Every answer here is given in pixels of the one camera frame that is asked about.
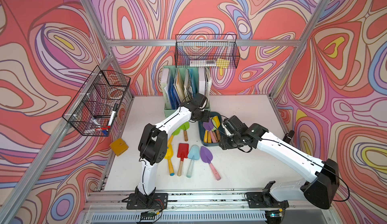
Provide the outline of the purple shovel pink handle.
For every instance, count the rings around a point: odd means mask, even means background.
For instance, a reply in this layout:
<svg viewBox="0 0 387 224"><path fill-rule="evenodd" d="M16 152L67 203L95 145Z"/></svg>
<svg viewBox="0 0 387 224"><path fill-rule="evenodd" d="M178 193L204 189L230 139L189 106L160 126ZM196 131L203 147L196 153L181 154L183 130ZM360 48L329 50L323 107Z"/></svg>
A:
<svg viewBox="0 0 387 224"><path fill-rule="evenodd" d="M212 172L213 172L213 175L215 177L215 179L217 181L221 180L221 176L220 174L218 173L218 171L216 170L216 168L214 167L214 165L212 164L212 160L213 160L213 155L211 153L211 151L206 148L205 146L202 146L200 148L200 156L201 156L201 160L205 163L208 163Z"/></svg>
<svg viewBox="0 0 387 224"><path fill-rule="evenodd" d="M214 132L212 131L212 126L210 121L211 121L211 118L209 118L207 122L203 122L203 128L211 134L212 143L217 143L217 139Z"/></svg>

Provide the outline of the yellow shovel wooden handle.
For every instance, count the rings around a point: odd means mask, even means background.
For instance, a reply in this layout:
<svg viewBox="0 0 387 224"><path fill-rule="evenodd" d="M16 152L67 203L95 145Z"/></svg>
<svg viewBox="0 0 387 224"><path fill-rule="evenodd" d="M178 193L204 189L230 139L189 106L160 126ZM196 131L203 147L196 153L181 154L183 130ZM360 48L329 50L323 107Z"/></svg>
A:
<svg viewBox="0 0 387 224"><path fill-rule="evenodd" d="M218 116L215 116L215 117L212 117L212 123L214 125L213 127L213 132L216 136L216 139L217 139L217 142L220 142L221 140L221 135L220 135L220 131L219 131L219 126L220 126L220 121L219 121L219 118Z"/></svg>

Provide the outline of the yellow square shovel yellow handle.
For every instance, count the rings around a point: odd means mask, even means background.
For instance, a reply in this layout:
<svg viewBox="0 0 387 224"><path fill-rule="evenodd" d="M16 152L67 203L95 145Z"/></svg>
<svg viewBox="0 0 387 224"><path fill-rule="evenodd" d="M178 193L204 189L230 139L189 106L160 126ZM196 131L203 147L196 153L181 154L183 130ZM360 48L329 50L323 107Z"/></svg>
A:
<svg viewBox="0 0 387 224"><path fill-rule="evenodd" d="M207 142L208 142L208 131L206 130L204 134L204 143L207 143Z"/></svg>

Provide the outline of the light blue shovel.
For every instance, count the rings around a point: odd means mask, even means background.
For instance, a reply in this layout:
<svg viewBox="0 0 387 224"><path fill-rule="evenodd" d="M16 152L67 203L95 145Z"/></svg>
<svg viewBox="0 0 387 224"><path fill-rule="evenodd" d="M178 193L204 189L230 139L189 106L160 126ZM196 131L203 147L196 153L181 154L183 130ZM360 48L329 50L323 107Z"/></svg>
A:
<svg viewBox="0 0 387 224"><path fill-rule="evenodd" d="M195 161L200 159L200 149L198 145L193 145L188 153L188 159L190 159L190 164L188 168L188 172L186 174L187 178L192 177L192 172L193 172L193 166Z"/></svg>

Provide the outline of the light green shovel wooden handle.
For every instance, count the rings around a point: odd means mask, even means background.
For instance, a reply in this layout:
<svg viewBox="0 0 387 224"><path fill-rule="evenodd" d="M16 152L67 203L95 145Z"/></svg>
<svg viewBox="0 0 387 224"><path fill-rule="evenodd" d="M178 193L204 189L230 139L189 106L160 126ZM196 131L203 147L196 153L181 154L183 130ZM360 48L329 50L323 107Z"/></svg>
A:
<svg viewBox="0 0 387 224"><path fill-rule="evenodd" d="M212 119L211 119L210 123L211 123L211 126L212 126L212 131L215 131L216 127L215 127L214 121Z"/></svg>

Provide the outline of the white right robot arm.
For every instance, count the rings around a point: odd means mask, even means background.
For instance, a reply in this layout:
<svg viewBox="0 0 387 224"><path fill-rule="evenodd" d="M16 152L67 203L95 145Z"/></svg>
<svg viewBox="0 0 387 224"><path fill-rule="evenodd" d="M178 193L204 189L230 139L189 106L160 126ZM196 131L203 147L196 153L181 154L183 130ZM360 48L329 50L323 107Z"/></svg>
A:
<svg viewBox="0 0 387 224"><path fill-rule="evenodd" d="M340 186L339 167L332 160L310 156L279 139L267 128L254 123L247 126L235 115L226 118L223 125L227 134L222 137L223 150L248 145L266 152L297 172L302 178L289 182L269 182L262 191L263 202L307 200L320 209L329 209Z"/></svg>

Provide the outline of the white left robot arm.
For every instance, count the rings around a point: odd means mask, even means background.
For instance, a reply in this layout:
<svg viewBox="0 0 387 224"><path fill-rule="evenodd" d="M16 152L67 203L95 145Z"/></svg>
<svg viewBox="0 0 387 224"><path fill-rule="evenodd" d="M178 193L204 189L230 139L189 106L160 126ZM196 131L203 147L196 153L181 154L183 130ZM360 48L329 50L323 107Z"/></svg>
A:
<svg viewBox="0 0 387 224"><path fill-rule="evenodd" d="M141 196L148 197L154 193L158 164L167 154L168 140L172 134L189 121L209 120L209 111L205 110L207 101L206 96L198 93L191 100L183 101L165 120L144 127L138 147L142 170L136 187Z"/></svg>

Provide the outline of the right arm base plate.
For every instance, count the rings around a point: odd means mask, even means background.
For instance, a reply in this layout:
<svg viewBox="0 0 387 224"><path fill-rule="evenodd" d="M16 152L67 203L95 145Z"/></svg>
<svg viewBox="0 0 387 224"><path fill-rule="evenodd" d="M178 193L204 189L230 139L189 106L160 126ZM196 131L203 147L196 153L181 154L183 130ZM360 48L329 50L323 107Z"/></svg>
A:
<svg viewBox="0 0 387 224"><path fill-rule="evenodd" d="M269 193L247 192L244 197L249 208L287 209L289 207L288 201L277 201Z"/></svg>

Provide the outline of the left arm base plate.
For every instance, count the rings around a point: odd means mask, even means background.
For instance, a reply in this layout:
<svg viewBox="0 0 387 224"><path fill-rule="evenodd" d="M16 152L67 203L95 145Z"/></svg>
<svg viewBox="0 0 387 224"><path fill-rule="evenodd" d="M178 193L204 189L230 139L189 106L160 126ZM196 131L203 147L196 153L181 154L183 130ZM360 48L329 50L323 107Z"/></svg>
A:
<svg viewBox="0 0 387 224"><path fill-rule="evenodd" d="M141 192L132 193L129 197L122 200L127 204L126 209L128 210L139 210L139 209L156 209L164 210L168 205L168 194L167 193L154 193L149 196L143 195Z"/></svg>

